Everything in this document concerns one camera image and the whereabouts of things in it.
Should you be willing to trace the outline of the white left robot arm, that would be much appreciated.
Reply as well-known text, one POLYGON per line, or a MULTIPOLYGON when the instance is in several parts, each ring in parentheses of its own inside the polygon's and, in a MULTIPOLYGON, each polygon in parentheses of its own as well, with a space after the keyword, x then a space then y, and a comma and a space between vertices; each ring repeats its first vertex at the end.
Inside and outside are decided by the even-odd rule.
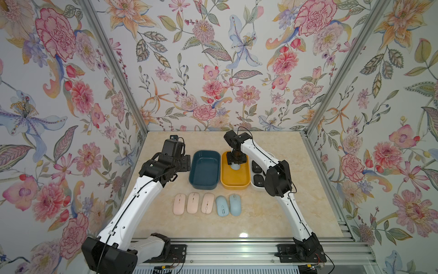
POLYGON ((135 186, 120 210, 97 237, 88 237, 82 252, 89 269, 97 274, 131 274, 147 260, 164 261, 171 252, 170 238, 152 233, 132 242, 144 214, 168 182, 190 170, 190 156, 155 154, 139 172, 135 186))

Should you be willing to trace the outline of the black mouse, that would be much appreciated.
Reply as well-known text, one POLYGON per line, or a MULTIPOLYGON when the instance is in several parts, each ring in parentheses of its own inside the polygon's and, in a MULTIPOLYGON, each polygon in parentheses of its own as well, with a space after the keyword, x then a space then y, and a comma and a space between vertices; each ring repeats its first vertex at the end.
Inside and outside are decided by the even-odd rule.
POLYGON ((255 161, 252 161, 252 171, 254 174, 261 174, 263 169, 255 161))
POLYGON ((258 188, 264 188, 265 178, 262 175, 260 175, 260 174, 254 175, 254 177, 253 177, 253 185, 255 187, 258 187, 258 188))

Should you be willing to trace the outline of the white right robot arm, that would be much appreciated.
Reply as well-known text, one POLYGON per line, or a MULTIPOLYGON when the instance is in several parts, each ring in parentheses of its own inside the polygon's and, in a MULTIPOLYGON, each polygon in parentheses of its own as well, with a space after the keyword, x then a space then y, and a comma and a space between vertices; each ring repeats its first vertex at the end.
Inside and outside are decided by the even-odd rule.
POLYGON ((227 163, 234 167, 254 161, 265 173, 264 189, 275 197, 290 223, 293 233, 293 256, 303 263, 325 263, 327 256, 318 236, 306 222, 294 194, 297 189, 292 181, 289 163, 278 160, 263 150, 253 139, 249 130, 238 134, 233 130, 225 133, 224 139, 230 146, 227 163))

